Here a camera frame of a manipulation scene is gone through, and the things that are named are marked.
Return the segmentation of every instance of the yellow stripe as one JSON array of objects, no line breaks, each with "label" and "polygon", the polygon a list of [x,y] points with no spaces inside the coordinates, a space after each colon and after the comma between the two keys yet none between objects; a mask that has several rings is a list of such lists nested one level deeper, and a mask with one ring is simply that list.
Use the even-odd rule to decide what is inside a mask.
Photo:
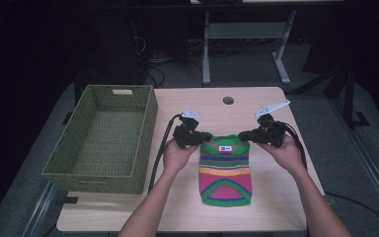
[{"label": "yellow stripe", "polygon": [[215,175],[215,176],[237,176],[237,175],[249,175],[251,172],[249,169],[237,170],[237,171],[217,171],[210,169],[199,169],[200,174]]}]

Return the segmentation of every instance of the white label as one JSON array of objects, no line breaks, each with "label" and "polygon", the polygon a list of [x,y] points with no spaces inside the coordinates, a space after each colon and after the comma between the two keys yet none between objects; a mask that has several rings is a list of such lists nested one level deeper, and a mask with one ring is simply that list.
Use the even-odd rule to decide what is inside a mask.
[{"label": "white label", "polygon": [[219,146],[219,151],[232,151],[232,146]]}]

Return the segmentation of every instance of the green woven basket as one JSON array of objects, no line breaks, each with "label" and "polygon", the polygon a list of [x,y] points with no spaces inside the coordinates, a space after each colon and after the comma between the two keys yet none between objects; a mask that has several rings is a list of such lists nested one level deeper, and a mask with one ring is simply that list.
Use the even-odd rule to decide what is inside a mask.
[{"label": "green woven basket", "polygon": [[142,194],[157,111],[151,86],[88,86],[42,174],[68,191]]}]

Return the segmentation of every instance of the basket handle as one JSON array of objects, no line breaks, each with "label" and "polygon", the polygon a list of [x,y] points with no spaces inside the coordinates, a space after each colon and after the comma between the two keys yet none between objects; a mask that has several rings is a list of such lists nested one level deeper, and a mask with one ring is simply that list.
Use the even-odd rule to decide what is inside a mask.
[{"label": "basket handle", "polygon": [[115,95],[121,95],[121,96],[124,96],[124,95],[132,96],[133,95],[132,90],[124,90],[124,89],[113,89],[113,93]]}]

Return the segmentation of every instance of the wooden table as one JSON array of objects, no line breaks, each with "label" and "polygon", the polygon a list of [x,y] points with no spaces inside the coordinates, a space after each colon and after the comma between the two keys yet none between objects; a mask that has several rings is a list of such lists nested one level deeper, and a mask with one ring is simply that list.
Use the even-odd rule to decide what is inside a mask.
[{"label": "wooden table", "polygon": [[[257,128],[254,113],[261,106],[285,101],[281,89],[199,88],[157,89],[159,111],[152,140],[149,168],[143,195],[119,195],[70,192],[76,203],[66,203],[60,213],[57,228],[61,231],[119,231],[125,220],[147,193],[154,159],[168,121],[173,115],[189,109],[201,114],[197,130],[214,135],[238,134]],[[232,97],[233,105],[225,105],[224,97]],[[274,113],[275,120],[291,124],[302,137],[289,107]],[[177,119],[174,125],[180,124]],[[321,193],[323,189],[306,150],[309,173]],[[292,177],[258,145],[252,144],[250,167],[253,196],[250,205],[215,207],[203,204],[198,190],[199,149],[176,178],[159,225],[160,232],[237,232],[305,230],[306,219],[297,187]],[[162,173],[159,164],[157,177]]]}]

